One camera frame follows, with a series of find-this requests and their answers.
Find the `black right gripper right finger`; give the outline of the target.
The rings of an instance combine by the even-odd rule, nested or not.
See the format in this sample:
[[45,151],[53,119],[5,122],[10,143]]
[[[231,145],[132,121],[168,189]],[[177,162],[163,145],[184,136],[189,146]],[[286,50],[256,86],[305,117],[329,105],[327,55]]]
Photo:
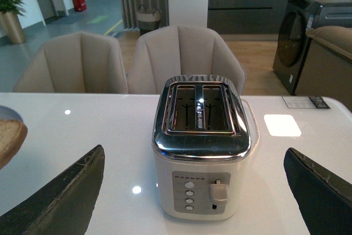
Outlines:
[[310,234],[351,234],[351,183],[294,148],[283,166]]

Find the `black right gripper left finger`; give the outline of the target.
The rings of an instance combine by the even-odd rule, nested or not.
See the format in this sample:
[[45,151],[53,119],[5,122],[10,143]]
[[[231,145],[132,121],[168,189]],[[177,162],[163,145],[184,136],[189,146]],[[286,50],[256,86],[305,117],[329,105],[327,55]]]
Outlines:
[[1,234],[85,234],[100,193],[105,153],[95,146],[1,216]]

